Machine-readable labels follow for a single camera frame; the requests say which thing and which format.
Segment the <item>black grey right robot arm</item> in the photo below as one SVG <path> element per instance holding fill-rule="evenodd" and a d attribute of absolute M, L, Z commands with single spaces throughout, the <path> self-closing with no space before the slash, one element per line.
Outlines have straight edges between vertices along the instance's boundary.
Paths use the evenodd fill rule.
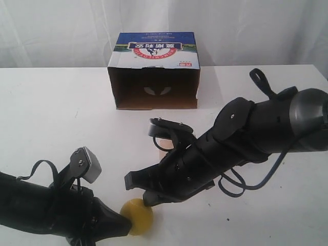
<path fill-rule="evenodd" d="M 169 139 L 157 164 L 125 176 L 127 190 L 144 190 L 147 206 L 183 202 L 224 179 L 226 171 L 248 163 L 266 162 L 279 154 L 264 178 L 265 185 L 286 154 L 327 150 L 327 94 L 318 89 L 281 92 L 255 103 L 242 97 L 229 102 L 200 137 L 182 123 L 152 118 L 149 135 Z"/>

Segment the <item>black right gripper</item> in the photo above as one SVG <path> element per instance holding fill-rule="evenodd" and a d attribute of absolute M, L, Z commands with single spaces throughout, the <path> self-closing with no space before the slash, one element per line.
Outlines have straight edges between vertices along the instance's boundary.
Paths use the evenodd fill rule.
<path fill-rule="evenodd" d="M 153 207 L 183 202 L 213 187 L 214 179 L 222 172 L 223 144 L 214 139 L 198 139 L 185 149 L 171 151 L 158 164 L 130 171 L 124 180 L 126 190 L 145 190 L 143 203 Z"/>

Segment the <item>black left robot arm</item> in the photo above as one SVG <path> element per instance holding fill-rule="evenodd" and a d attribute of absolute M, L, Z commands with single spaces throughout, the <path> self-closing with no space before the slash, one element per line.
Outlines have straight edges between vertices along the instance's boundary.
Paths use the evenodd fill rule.
<path fill-rule="evenodd" d="M 82 187 L 55 191 L 1 173 L 1 224 L 32 234 L 126 236 L 131 222 Z"/>

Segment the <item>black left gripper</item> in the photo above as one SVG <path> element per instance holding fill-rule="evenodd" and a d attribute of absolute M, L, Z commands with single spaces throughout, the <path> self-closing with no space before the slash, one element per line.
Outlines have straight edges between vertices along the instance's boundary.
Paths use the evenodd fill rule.
<path fill-rule="evenodd" d="M 50 234 L 96 235 L 101 222 L 131 228 L 129 219 L 105 205 L 93 191 L 51 188 Z"/>

